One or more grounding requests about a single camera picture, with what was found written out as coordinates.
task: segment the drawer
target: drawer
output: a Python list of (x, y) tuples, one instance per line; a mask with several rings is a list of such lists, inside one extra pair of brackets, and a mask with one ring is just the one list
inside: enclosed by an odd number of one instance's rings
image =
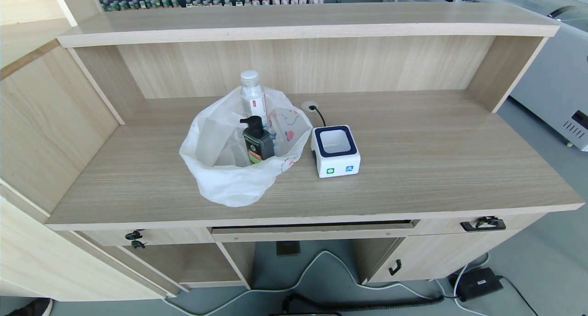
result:
[(418, 220), (351, 222), (319, 226), (231, 226), (212, 228), (215, 241), (287, 241), (405, 237), (418, 226)]
[[(527, 228), (530, 224), (542, 218), (546, 213), (535, 214), (517, 214), (517, 215), (494, 215), (504, 221), (506, 230), (521, 230)], [(457, 234), (466, 232), (461, 226), (462, 222), (475, 224), (481, 216), (461, 217), (461, 218), (426, 218), (420, 220), (414, 228), (414, 234)]]
[[(130, 246), (131, 240), (125, 236), (134, 229), (84, 231), (102, 246)], [(214, 243), (209, 228), (166, 228), (147, 229), (139, 232), (142, 238), (138, 241), (147, 245), (175, 245), (179, 243)]]

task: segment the white plastic bag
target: white plastic bag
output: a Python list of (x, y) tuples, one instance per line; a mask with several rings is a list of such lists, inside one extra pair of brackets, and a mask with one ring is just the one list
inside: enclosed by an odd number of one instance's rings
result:
[(198, 113), (180, 155), (198, 182), (200, 194), (229, 207), (251, 205), (276, 177), (300, 159), (311, 134), (308, 117), (286, 95), (264, 88), (268, 130), (275, 157), (251, 164), (243, 138), (241, 87)]

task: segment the black handle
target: black handle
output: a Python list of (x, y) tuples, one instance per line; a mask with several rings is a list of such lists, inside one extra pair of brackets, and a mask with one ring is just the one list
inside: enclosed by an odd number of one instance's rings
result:
[(131, 241), (131, 242), (130, 242), (130, 245), (131, 245), (131, 246), (132, 246), (134, 249), (137, 249), (137, 248), (145, 248), (145, 244), (144, 244), (144, 243), (142, 243), (142, 242), (140, 242), (140, 241), (138, 241), (138, 240)]
[(461, 222), (460, 224), (466, 232), (506, 230), (504, 221), (496, 216), (480, 217), (476, 220), (475, 226), (470, 222)]
[(388, 268), (390, 271), (390, 276), (394, 276), (400, 269), (402, 269), (402, 262), (401, 259), (396, 260), (396, 269)]
[(141, 235), (141, 232), (143, 229), (141, 230), (134, 230), (133, 232), (124, 235), (124, 238), (127, 240), (137, 240), (137, 239), (141, 239), (143, 238), (143, 236)]

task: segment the shoe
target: shoe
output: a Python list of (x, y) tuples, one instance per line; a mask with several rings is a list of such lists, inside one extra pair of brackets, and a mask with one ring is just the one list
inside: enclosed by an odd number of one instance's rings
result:
[(6, 316), (49, 316), (53, 300), (49, 298), (38, 298), (21, 309), (14, 310)]

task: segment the bottle cap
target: bottle cap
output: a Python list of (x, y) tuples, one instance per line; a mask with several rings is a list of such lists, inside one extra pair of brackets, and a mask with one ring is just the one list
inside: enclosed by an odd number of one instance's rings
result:
[(255, 138), (263, 136), (263, 124), (261, 122), (261, 117), (255, 115), (245, 119), (242, 118), (239, 122), (246, 123), (249, 128), (249, 134)]
[(246, 70), (241, 73), (241, 83), (243, 86), (253, 88), (259, 85), (259, 74), (255, 70)]

